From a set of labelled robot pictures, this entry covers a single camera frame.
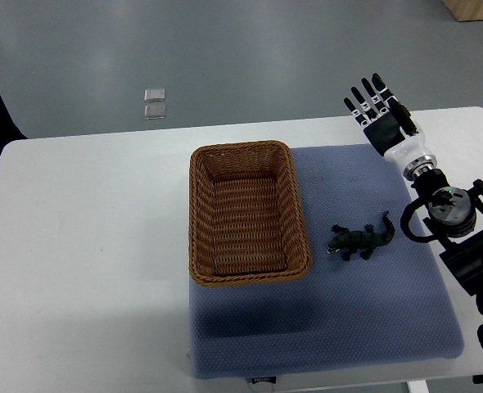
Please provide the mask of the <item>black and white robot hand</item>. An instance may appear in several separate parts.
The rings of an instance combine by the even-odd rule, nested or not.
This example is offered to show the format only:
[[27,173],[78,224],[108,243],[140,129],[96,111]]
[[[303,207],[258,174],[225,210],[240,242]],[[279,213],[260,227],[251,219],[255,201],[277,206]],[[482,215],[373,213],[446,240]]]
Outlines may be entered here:
[[436,169],[436,156],[425,147],[424,134],[381,76],[374,73],[361,83],[368,97],[354,86],[350,89],[353,97],[346,97],[344,104],[376,152],[397,165],[410,182]]

